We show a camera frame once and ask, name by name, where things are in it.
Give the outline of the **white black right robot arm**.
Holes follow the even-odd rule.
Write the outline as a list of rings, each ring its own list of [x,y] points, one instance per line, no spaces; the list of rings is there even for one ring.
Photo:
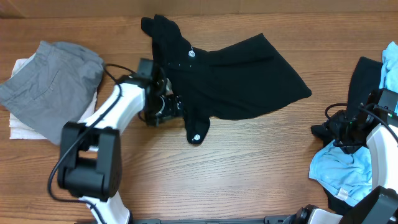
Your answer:
[[[352,119],[338,111],[312,127],[330,137],[309,167],[329,211],[307,205],[285,223],[397,223],[397,93],[374,90]]]

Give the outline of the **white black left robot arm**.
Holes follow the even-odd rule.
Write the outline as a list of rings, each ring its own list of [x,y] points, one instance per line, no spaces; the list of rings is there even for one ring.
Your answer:
[[[158,127],[179,116],[182,104],[168,94],[171,84],[163,68],[155,65],[123,75],[100,109],[80,123],[69,121],[62,129],[60,158],[50,173],[47,192],[54,197],[52,181],[84,203],[95,223],[133,223],[132,212],[119,194],[122,179],[121,135],[137,116]]]

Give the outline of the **black t-shirt with white logo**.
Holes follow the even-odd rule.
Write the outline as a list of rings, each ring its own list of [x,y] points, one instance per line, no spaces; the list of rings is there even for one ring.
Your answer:
[[[263,34],[216,51],[192,47],[164,16],[143,17],[154,62],[183,104],[190,144],[201,144],[210,118],[251,119],[308,98],[312,91]]]

